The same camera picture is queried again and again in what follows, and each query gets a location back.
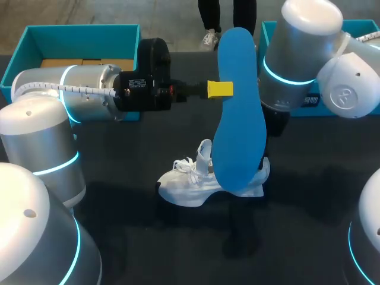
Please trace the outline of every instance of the label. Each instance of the label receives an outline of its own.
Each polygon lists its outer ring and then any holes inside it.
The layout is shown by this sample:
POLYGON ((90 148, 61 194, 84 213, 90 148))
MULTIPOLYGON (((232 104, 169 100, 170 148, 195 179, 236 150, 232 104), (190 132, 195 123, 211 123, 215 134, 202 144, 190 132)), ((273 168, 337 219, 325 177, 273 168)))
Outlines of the label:
POLYGON ((302 107, 317 107, 320 99, 321 98, 318 93, 309 93, 304 99, 302 107))
POLYGON ((129 81, 130 88, 145 87, 146 85, 147 82, 145 81, 145 79, 133 79, 129 81))

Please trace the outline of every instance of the black table surface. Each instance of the black table surface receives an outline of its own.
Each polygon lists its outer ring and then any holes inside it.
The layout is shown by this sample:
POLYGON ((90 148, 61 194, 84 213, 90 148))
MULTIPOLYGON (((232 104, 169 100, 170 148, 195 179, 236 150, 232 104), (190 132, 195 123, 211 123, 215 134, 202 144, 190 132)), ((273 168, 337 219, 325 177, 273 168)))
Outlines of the black table surface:
MULTIPOLYGON (((216 54, 173 53, 172 77, 218 80, 216 54)), ((87 182, 75 215, 101 252, 102 284, 345 284, 350 218, 380 166, 380 118, 291 118, 269 142, 264 199, 166 203, 156 180, 195 158, 220 114, 220 101, 192 98, 139 122, 75 127, 87 182)))

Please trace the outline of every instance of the white sneaker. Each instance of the white sneaker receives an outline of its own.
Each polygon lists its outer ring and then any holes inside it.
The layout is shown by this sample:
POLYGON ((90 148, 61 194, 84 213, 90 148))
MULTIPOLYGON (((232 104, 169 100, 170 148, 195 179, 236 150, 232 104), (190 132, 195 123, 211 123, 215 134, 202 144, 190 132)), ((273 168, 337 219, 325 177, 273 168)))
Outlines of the white sneaker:
POLYGON ((204 36, 200 49, 205 52, 212 52, 215 50, 220 38, 220 33, 216 33, 212 28, 211 30, 206 30, 206 35, 204 36))
MULTIPOLYGON (((199 207, 207 198, 224 190, 216 180, 212 168, 210 140, 201 142, 197 150, 197 161, 175 160, 173 170, 165 173, 158 180, 159 194, 166 201, 184 207, 199 207)), ((267 181, 270 172, 268 157, 264 157, 263 167, 257 171, 252 182, 243 190, 230 192, 239 197, 262 197, 262 184, 267 181)))

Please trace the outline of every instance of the robotic arm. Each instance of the robotic arm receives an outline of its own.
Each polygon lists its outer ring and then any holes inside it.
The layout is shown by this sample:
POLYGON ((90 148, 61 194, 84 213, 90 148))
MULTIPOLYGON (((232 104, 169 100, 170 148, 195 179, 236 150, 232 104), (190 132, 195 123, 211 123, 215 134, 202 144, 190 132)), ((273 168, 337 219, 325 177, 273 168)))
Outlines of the robotic arm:
POLYGON ((318 81, 321 99, 345 118, 380 103, 380 50, 341 31, 341 11, 328 0, 287 0, 264 58, 259 91, 271 116, 301 107, 318 81))

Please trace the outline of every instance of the cardboard box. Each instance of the cardboard box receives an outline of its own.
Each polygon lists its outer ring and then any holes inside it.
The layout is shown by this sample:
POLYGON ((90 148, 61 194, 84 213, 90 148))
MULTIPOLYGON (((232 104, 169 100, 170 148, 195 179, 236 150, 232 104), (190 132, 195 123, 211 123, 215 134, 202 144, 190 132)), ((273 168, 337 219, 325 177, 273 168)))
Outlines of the cardboard box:
POLYGON ((82 59, 44 59, 41 67, 69 67, 70 65, 82 65, 82 59))
POLYGON ((102 64, 100 59, 84 59, 82 65, 99 65, 102 64))
POLYGON ((132 59, 102 59, 102 64, 115 64, 123 71, 132 71, 134 62, 132 59))

